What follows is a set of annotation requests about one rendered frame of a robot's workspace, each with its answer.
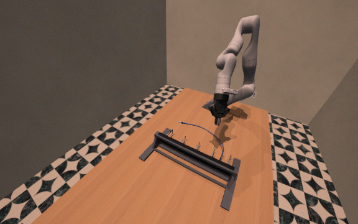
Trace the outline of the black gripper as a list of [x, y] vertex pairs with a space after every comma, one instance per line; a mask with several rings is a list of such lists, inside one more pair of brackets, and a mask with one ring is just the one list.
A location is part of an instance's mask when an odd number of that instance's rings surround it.
[[220, 125], [221, 118], [224, 118], [230, 111], [230, 109], [227, 107], [228, 101], [229, 95], [223, 93], [215, 93], [213, 104], [211, 106], [208, 106], [212, 116], [215, 117], [214, 123], [217, 126]]

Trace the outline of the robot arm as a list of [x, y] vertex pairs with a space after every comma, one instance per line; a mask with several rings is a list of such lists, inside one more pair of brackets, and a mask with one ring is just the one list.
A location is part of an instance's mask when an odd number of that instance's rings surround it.
[[[228, 106], [254, 94], [259, 28], [260, 18], [258, 15], [243, 17], [239, 21], [234, 37], [228, 47], [216, 60], [217, 68], [223, 71], [217, 75], [214, 93], [229, 95]], [[242, 69], [244, 72], [243, 87], [238, 90], [230, 89], [231, 76], [236, 66], [236, 56], [243, 46], [242, 34], [251, 33], [250, 43], [242, 55]]]

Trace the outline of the dark grey patch panel rack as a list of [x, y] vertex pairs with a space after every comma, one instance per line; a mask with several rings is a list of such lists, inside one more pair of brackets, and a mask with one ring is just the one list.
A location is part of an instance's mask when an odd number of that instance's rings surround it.
[[[139, 159], [146, 160], [150, 156], [150, 154], [153, 151], [156, 151], [160, 153], [161, 155], [169, 158], [170, 160], [176, 162], [177, 164], [193, 171], [194, 173], [204, 177], [205, 179], [208, 179], [215, 184], [220, 185], [221, 187], [225, 188], [223, 199], [221, 202], [220, 207], [222, 207], [225, 210], [229, 210], [231, 206], [232, 196], [234, 193], [234, 189], [236, 186], [236, 180], [239, 172], [239, 167], [241, 164], [241, 160], [234, 158], [232, 165], [229, 165], [230, 158], [228, 163], [222, 162], [221, 159], [215, 159], [213, 158], [214, 151], [211, 156], [196, 150], [199, 146], [197, 145], [194, 148], [187, 146], [186, 144], [183, 144], [181, 141], [177, 141], [173, 138], [171, 138], [169, 133], [171, 132], [171, 129], [166, 129], [163, 133], [156, 132], [154, 134], [154, 141], [153, 143], [139, 156]], [[172, 154], [182, 158], [183, 160], [227, 181], [227, 185], [201, 173], [200, 171], [176, 160], [175, 158], [169, 156], [168, 154], [156, 149], [156, 147], [159, 146], [162, 149], [171, 152]]]

